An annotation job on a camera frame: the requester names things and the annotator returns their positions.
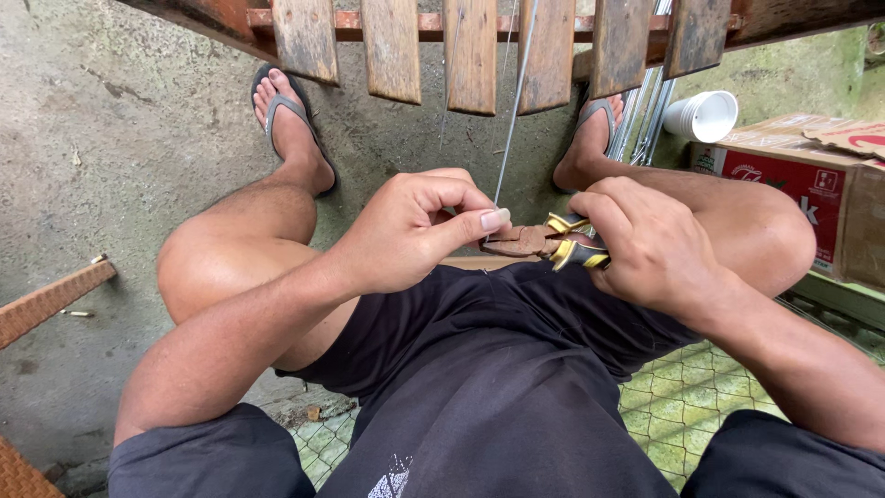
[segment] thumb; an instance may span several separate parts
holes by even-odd
[[[494,233],[510,221],[510,210],[464,211],[445,223],[435,225],[430,233],[435,246],[446,249],[446,255],[474,240]]]
[[[615,293],[614,289],[612,289],[612,285],[609,284],[607,275],[605,274],[605,270],[602,268],[590,268],[590,280],[593,281],[593,285],[596,286],[602,292],[610,296],[614,296],[618,298],[619,296]]]

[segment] person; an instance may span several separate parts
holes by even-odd
[[[568,209],[608,244],[607,269],[437,266],[511,226],[457,168],[394,176],[320,253],[307,246],[313,198],[336,173],[294,79],[262,71],[255,114],[272,121],[282,166],[184,222],[160,251],[177,326],[123,391],[111,497],[674,496],[625,429],[618,383],[704,338],[792,424],[729,415],[683,496],[882,496],[885,374],[771,299],[815,252],[787,196],[608,160],[600,110],[554,181],[581,191]],[[272,113],[277,95],[297,105],[277,98]],[[620,121],[620,97],[608,103]],[[240,403],[268,367],[362,406],[350,452],[318,493],[289,433]]]

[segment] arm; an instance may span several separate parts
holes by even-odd
[[[446,206],[459,215],[437,213]],[[264,369],[335,307],[408,288],[462,244],[508,225],[464,170],[398,175],[327,253],[182,323],[123,389],[114,446],[154,427],[227,413]]]
[[[885,372],[856,348],[735,278],[681,320],[730,354],[794,424],[885,452]]]
[[[672,315],[749,369],[796,425],[885,452],[885,372],[719,265],[680,202],[627,178],[575,195],[612,254],[591,270],[604,292]]]

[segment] black shorts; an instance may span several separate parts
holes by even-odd
[[[457,315],[458,328],[450,327]],[[448,327],[434,324],[443,318]],[[453,334],[502,326],[562,347],[590,347],[617,382],[701,337],[673,318],[599,291],[587,271],[548,261],[495,271],[440,265],[417,285],[362,296],[341,335],[299,377],[351,397],[375,393],[420,350]]]

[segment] pliers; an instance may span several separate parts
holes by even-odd
[[[540,256],[556,263],[553,271],[560,271],[568,263],[578,263],[587,268],[607,268],[612,258],[598,234],[589,236],[593,245],[579,244],[566,238],[569,233],[580,233],[577,229],[584,226],[589,226],[589,220],[580,214],[559,216],[550,213],[543,225],[521,225],[489,235],[480,243],[480,251],[511,258]]]

